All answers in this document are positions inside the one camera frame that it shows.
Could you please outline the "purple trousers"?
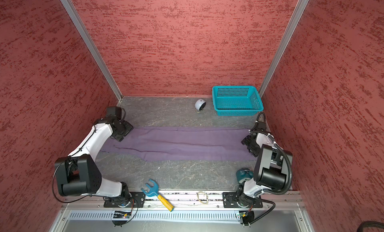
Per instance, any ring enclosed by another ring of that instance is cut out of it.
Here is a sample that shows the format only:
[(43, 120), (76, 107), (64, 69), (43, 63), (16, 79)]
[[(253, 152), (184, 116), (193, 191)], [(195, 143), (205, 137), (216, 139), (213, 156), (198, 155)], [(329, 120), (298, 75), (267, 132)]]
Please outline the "purple trousers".
[(109, 138), (102, 152), (130, 154), (145, 161), (249, 161), (242, 140), (247, 129), (229, 127), (137, 127), (121, 142)]

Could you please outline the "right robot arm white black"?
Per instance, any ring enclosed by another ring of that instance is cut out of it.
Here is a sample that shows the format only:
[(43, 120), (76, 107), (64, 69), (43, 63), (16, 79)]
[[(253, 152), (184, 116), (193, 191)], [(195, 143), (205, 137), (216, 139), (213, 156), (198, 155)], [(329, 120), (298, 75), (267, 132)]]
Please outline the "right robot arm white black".
[(285, 194), (293, 180), (292, 153), (281, 148), (269, 132), (251, 130), (242, 144), (257, 161), (253, 170), (242, 168), (236, 172), (239, 207), (248, 208), (260, 203), (264, 193)]

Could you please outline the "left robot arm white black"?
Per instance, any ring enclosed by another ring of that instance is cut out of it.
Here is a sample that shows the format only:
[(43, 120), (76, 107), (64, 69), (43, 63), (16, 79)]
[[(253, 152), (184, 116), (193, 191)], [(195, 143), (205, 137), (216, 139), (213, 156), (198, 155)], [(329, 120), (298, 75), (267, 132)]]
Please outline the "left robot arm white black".
[(109, 138), (121, 142), (133, 129), (121, 115), (97, 120), (89, 134), (68, 156), (55, 162), (53, 181), (61, 197), (102, 197), (106, 203), (125, 208), (133, 199), (124, 182), (104, 179), (95, 159)]

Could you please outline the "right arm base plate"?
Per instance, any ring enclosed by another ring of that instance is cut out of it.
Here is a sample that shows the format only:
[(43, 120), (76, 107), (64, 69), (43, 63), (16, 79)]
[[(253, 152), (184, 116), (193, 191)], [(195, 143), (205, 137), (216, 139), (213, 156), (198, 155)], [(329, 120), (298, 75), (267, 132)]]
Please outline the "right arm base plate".
[(236, 192), (224, 192), (223, 194), (224, 208), (253, 208), (259, 209), (263, 207), (263, 203), (254, 198), (248, 197), (244, 194), (238, 194)]

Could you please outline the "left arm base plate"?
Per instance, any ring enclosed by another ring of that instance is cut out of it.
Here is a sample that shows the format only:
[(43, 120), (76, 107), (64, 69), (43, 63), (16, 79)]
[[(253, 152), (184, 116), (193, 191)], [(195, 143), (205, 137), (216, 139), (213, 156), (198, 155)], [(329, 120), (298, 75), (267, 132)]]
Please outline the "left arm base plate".
[(104, 208), (142, 208), (146, 195), (143, 192), (130, 192), (130, 198), (104, 197)]

